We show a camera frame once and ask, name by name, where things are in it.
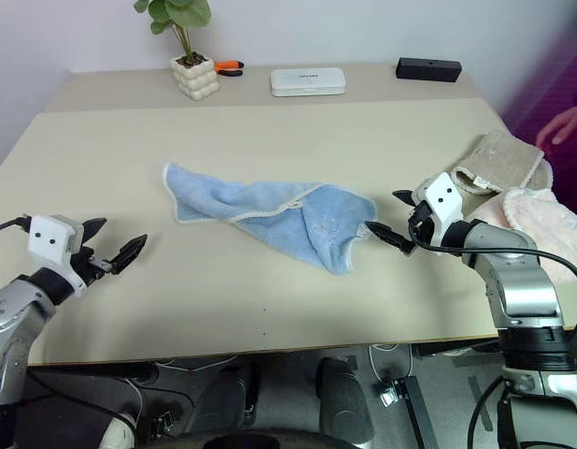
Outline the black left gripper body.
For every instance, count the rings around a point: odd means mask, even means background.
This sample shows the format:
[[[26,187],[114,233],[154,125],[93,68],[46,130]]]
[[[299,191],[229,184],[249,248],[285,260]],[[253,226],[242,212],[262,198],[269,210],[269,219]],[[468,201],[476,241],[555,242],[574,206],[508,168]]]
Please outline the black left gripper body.
[[[106,274],[113,273],[112,264],[96,257],[94,250],[86,246],[81,246],[77,253],[71,255],[70,263],[85,283],[94,283]]]

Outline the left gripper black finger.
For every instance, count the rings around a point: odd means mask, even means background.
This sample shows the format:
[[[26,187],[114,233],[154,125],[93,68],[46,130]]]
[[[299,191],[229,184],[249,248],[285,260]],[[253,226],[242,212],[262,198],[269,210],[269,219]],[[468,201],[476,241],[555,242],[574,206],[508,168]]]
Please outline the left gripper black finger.
[[[143,234],[136,238],[130,239],[127,243],[125,243],[119,250],[118,254],[110,260],[110,273],[112,275],[119,275],[132,262],[134,262],[144,248],[147,239],[148,235]]]
[[[105,217],[93,218],[82,223],[83,234],[81,239],[81,244],[84,245],[94,236],[96,236],[101,228],[106,224],[107,219]]]

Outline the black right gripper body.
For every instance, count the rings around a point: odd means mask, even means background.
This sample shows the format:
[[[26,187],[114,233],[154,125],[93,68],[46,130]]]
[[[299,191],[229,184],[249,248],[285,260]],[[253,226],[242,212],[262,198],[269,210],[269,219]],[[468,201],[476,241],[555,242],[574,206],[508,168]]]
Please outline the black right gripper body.
[[[433,210],[426,200],[422,200],[412,211],[409,218],[409,234],[418,243],[431,244],[436,226],[433,220]]]

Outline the bystander bare hand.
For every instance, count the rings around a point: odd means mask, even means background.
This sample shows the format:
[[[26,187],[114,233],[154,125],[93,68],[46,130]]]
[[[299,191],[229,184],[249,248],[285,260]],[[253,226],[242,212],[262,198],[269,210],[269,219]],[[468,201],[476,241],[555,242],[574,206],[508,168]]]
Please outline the bystander bare hand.
[[[536,137],[536,146],[543,151],[551,146],[564,143],[577,133],[577,107],[557,114],[547,123]]]

